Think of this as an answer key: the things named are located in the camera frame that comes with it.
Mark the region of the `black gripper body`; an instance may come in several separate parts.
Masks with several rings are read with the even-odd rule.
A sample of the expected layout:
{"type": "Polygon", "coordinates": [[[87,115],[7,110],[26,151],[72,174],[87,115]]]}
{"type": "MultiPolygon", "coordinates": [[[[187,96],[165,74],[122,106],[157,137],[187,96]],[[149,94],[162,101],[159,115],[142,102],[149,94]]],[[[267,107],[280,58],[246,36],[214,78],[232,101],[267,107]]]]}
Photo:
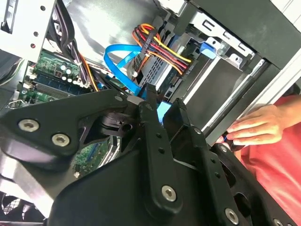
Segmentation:
{"type": "Polygon", "coordinates": [[[190,167],[174,160],[155,113],[140,122],[131,151],[59,194],[50,226],[202,226],[201,207],[183,191],[190,167]]]}

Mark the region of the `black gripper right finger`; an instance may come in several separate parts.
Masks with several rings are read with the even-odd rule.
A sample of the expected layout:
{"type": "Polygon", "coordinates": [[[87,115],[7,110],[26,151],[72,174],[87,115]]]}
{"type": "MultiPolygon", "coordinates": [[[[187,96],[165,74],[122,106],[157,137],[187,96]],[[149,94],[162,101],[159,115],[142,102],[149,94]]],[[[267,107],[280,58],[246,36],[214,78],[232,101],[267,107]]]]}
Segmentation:
{"type": "Polygon", "coordinates": [[[190,172],[183,191],[205,226],[293,226],[294,221],[224,145],[209,146],[176,99],[163,118],[173,157],[190,172]]]}

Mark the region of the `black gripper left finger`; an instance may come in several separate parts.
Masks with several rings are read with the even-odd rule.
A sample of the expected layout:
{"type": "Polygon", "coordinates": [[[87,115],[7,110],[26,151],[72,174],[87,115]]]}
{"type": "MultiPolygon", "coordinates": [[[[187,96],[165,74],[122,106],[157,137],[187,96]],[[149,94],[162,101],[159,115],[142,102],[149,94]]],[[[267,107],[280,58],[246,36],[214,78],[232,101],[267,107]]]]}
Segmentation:
{"type": "Polygon", "coordinates": [[[14,181],[46,214],[73,179],[76,153],[110,136],[121,137],[122,155],[133,149],[141,112],[157,115],[153,87],[139,104],[104,91],[11,110],[0,119],[0,151],[17,162],[14,181]]]}

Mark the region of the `person's left hand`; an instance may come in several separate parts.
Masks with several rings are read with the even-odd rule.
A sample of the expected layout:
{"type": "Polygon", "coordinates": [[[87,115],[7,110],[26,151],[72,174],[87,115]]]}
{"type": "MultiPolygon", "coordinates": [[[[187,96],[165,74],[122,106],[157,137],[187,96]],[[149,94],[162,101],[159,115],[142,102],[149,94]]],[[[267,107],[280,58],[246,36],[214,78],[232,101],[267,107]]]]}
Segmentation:
{"type": "Polygon", "coordinates": [[[226,139],[235,145],[265,145],[278,142],[289,126],[285,110],[267,105],[235,121],[228,129],[226,139]]]}

